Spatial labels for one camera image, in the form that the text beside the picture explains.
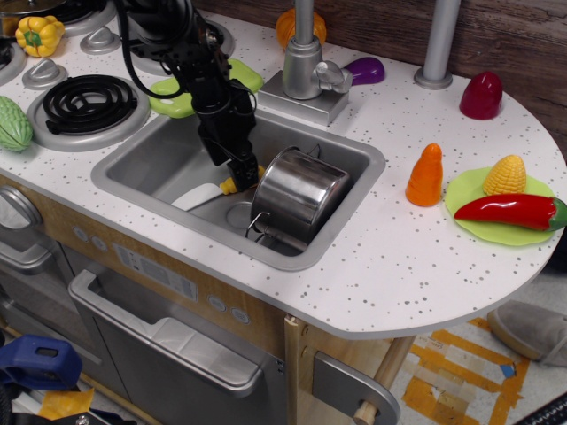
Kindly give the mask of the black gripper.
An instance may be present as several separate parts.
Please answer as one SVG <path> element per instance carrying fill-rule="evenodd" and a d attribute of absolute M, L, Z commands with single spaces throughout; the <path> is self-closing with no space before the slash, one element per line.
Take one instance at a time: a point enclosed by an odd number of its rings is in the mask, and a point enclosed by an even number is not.
<path fill-rule="evenodd" d="M 190 83 L 191 106 L 200 119 L 198 134 L 215 165 L 228 160 L 236 190 L 259 182 L 257 159 L 249 142 L 255 107 L 251 91 L 239 80 L 201 78 Z"/>

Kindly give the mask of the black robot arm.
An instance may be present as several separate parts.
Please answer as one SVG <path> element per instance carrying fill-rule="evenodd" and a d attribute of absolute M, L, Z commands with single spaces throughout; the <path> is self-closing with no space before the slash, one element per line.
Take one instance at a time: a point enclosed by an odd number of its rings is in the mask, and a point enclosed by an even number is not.
<path fill-rule="evenodd" d="M 189 1 L 118 1 L 115 7 L 131 80 L 147 96 L 160 98 L 141 83 L 131 58 L 160 62 L 178 85 L 165 97 L 190 94 L 198 134 L 213 163 L 227 164 L 237 190 L 255 185 L 260 177 L 249 141 L 256 124 L 252 92 L 231 78 L 220 36 Z"/>

